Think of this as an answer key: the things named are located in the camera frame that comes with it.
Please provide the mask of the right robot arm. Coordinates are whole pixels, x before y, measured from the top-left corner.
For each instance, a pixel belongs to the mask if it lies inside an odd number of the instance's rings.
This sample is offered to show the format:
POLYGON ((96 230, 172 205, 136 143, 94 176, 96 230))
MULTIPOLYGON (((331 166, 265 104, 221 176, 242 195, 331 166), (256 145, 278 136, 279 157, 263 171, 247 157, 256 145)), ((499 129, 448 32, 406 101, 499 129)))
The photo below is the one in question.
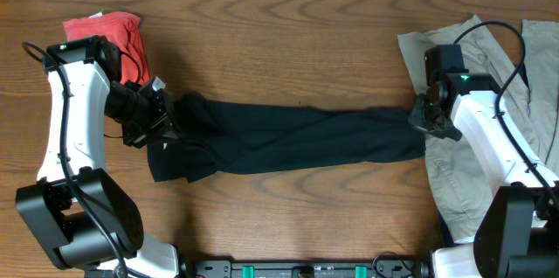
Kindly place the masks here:
POLYGON ((438 69, 410 122, 437 138, 465 139, 493 194, 473 242, 441 248, 434 277, 556 277, 558 176, 534 153, 510 117, 503 90, 487 73, 438 69))

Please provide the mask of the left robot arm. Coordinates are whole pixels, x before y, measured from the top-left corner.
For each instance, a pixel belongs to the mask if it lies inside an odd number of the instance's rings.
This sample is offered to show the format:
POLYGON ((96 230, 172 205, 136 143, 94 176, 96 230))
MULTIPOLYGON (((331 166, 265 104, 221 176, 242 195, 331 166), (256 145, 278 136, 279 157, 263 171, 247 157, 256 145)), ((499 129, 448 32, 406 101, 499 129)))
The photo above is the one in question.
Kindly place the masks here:
POLYGON ((125 52, 103 36, 23 48, 47 75, 52 111, 37 180, 17 190, 15 203, 48 259, 87 277, 181 276, 177 249, 145 233, 137 205, 106 166, 106 119, 121 125, 128 147, 178 138, 164 83, 124 80, 125 52))

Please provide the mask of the black t-shirt with logo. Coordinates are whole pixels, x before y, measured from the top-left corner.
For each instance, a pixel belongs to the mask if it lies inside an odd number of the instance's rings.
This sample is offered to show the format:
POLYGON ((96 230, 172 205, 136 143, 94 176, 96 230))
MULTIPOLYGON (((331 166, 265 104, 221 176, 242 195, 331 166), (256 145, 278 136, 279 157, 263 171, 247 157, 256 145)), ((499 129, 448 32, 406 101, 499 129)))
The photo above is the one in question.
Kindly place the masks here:
POLYGON ((177 142, 148 146, 156 182, 192 183, 218 171, 258 174, 350 163, 394 163, 424 156, 424 135, 403 108, 327 111, 210 101, 175 105, 177 142))

